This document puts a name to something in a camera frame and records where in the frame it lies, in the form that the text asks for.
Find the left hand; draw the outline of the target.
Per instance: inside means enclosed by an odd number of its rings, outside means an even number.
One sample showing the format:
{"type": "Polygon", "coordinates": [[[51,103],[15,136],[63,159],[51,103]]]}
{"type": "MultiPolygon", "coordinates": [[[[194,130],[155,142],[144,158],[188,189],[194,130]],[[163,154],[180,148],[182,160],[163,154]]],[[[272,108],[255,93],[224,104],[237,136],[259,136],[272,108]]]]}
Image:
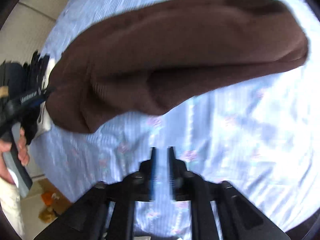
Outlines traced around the left hand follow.
{"type": "Polygon", "coordinates": [[[15,125],[1,135],[1,178],[16,185],[23,195],[33,184],[25,168],[29,160],[24,130],[15,125]]]}

